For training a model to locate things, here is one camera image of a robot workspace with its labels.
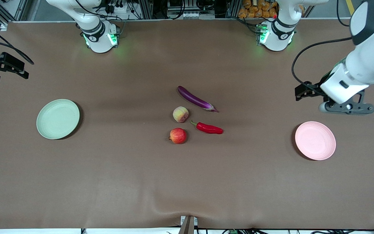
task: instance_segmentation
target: white device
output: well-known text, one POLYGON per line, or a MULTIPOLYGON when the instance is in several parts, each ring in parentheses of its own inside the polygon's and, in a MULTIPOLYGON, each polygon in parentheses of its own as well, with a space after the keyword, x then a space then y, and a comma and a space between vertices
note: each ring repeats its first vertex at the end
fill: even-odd
POLYGON ((370 114, 374 106, 363 102, 364 90, 374 84, 374 0, 363 0, 350 19, 356 48, 338 62, 318 84, 305 82, 295 88, 298 100, 324 96, 319 109, 327 113, 370 114), (359 95, 358 101, 353 96, 359 95))
POLYGON ((295 26, 301 19, 302 10, 300 4, 310 6, 320 5, 328 0, 277 0, 279 12, 277 18, 273 21, 263 22, 266 25, 261 32, 259 42, 273 51, 281 51, 291 43, 294 35, 295 26))
POLYGON ((90 14, 82 9, 79 3, 87 10, 91 10, 101 4, 101 0, 46 0, 50 5, 61 9, 70 15, 80 29, 86 44, 96 53, 108 52, 118 45, 119 32, 116 25, 107 20, 101 20, 99 16, 90 14))

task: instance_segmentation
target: chili pepper stem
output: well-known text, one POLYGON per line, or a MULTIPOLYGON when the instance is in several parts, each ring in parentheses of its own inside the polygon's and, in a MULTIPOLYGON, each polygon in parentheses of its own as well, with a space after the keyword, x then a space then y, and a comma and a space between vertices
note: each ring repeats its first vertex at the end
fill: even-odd
POLYGON ((193 120, 190 120, 190 123, 197 127, 197 123, 194 123, 193 120))

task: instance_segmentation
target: brown tabletop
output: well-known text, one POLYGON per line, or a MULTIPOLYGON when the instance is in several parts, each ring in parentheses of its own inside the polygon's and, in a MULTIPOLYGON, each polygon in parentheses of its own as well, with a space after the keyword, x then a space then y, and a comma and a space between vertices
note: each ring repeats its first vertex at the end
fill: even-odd
MULTIPOLYGON (((297 31, 270 52, 236 21, 129 22, 118 49, 96 54, 74 23, 9 24, 1 34, 35 65, 28 80, 3 73, 0 82, 0 228, 166 227, 181 215, 204 228, 374 228, 374 114, 324 114, 320 97, 296 102, 291 75, 302 48, 349 31, 336 20, 303 20, 297 31), (183 100, 179 85, 220 113, 183 100), (37 114, 61 98, 84 120, 69 138, 47 140, 37 114), (225 132, 176 123, 178 106, 225 132), (305 121, 334 132, 328 160, 294 150, 305 121), (187 143, 167 140, 176 127, 187 143)), ((353 48, 314 47, 295 72, 317 82, 353 48)))

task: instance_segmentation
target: red chili pepper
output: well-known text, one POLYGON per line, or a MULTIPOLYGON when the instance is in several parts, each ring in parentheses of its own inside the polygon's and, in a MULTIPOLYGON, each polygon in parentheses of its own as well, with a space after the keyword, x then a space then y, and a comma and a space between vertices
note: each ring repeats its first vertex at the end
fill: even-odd
POLYGON ((196 126, 196 129, 199 129, 200 131, 205 132, 205 133, 210 133, 210 134, 213 134, 213 133, 222 134, 223 133, 223 129, 221 129, 220 127, 207 125, 207 124, 200 123, 200 122, 194 123, 193 120, 191 120, 190 123, 196 126))

